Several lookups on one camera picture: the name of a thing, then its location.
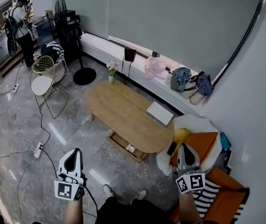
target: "backpack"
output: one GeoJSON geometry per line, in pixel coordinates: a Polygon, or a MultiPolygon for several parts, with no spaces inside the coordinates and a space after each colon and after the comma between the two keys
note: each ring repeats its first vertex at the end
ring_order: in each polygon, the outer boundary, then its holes
{"type": "Polygon", "coordinates": [[[16,23],[15,19],[13,18],[13,13],[16,10],[16,7],[12,11],[12,15],[10,15],[10,12],[7,15],[7,20],[4,25],[7,37],[14,37],[18,30],[18,24],[16,23]]]}

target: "desk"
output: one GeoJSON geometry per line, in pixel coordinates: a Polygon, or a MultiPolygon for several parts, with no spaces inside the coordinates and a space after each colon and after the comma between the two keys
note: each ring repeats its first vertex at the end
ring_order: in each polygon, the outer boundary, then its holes
{"type": "Polygon", "coordinates": [[[174,134],[171,120],[166,128],[146,115],[151,102],[119,81],[99,83],[86,96],[86,108],[109,126],[115,133],[109,139],[121,146],[131,144],[137,151],[135,160],[141,161],[147,154],[157,153],[168,147],[174,134]]]}

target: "power strip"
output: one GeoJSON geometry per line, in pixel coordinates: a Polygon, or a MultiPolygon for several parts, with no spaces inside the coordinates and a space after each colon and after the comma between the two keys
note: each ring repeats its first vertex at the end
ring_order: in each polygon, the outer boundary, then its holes
{"type": "Polygon", "coordinates": [[[14,93],[17,92],[17,89],[19,88],[19,84],[16,84],[15,87],[14,87],[14,93]]]}
{"type": "Polygon", "coordinates": [[[38,159],[41,155],[41,151],[42,151],[42,146],[43,144],[42,143],[39,143],[38,146],[36,147],[36,150],[35,150],[35,157],[38,159]]]}

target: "shoe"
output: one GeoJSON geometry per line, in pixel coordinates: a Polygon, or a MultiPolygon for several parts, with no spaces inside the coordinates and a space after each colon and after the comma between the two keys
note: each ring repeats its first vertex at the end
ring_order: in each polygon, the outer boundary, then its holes
{"type": "Polygon", "coordinates": [[[135,198],[138,200],[142,200],[146,197],[146,195],[147,195],[147,190],[146,189],[140,189],[138,191],[138,193],[136,194],[135,198]]]}
{"type": "Polygon", "coordinates": [[[103,185],[103,192],[106,194],[106,197],[109,198],[111,196],[115,196],[113,190],[108,184],[103,185]]]}

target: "marble floor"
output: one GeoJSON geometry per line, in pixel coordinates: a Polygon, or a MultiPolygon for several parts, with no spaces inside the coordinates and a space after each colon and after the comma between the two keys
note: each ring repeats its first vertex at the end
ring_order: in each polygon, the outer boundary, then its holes
{"type": "MultiPolygon", "coordinates": [[[[98,207],[105,202],[102,192],[104,182],[110,184],[118,194],[122,203],[129,203],[141,188],[148,190],[147,199],[168,210],[177,202],[178,191],[172,177],[166,177],[155,163],[155,155],[150,155],[143,163],[124,156],[106,141],[109,128],[99,119],[89,121],[89,113],[84,108],[84,97],[98,82],[108,78],[107,68],[88,57],[83,56],[86,67],[97,72],[96,80],[86,86],[77,86],[72,74],[79,69],[78,61],[72,63],[70,75],[65,76],[60,86],[70,94],[64,111],[56,119],[52,119],[46,106],[42,108],[42,125],[51,133],[44,150],[49,154],[55,167],[59,159],[68,151],[78,147],[82,150],[84,169],[88,181],[87,187],[97,201],[98,207]]],[[[0,78],[0,93],[11,89],[15,83],[19,66],[4,79],[0,78]]],[[[21,67],[17,83],[20,87],[16,94],[0,96],[0,155],[19,150],[26,150],[26,141],[31,140],[36,146],[45,143],[48,134],[40,128],[41,115],[30,90],[30,72],[21,67]]],[[[132,89],[150,101],[154,98],[133,84],[132,89]]],[[[50,108],[58,111],[65,97],[56,93],[51,100],[50,108]]],[[[25,166],[34,160],[33,152],[26,151],[0,157],[0,211],[8,221],[21,224],[16,188],[25,166]]],[[[25,223],[41,221],[45,224],[60,223],[66,210],[67,201],[57,199],[54,195],[55,172],[45,153],[30,164],[21,179],[18,194],[20,208],[25,223]]],[[[83,210],[96,214],[94,203],[88,194],[84,196],[83,210]]],[[[92,224],[95,218],[84,214],[84,223],[92,224]]]]}

